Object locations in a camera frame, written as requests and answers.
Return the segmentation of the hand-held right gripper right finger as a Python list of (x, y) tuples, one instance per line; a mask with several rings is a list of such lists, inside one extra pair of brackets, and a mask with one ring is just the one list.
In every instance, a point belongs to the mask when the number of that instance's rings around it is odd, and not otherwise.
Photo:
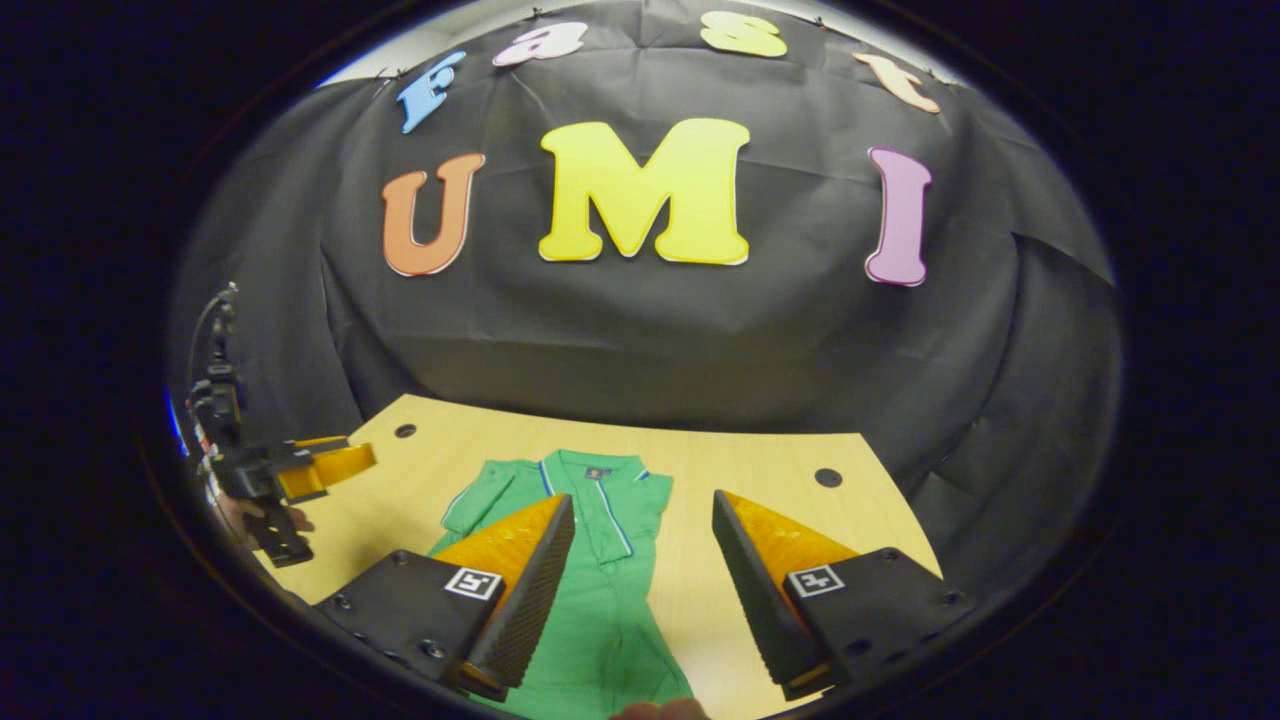
[(969, 594), (902, 550), (858, 552), (723, 489), (710, 524), (786, 700), (874, 685), (972, 614)]

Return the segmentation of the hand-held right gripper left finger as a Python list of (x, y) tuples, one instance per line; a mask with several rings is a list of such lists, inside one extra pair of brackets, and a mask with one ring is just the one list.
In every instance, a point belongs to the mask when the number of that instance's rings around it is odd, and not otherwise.
[(396, 550), (315, 609), (426, 682), (503, 701), (524, 683), (575, 530), (572, 497), (553, 495), (435, 556)]

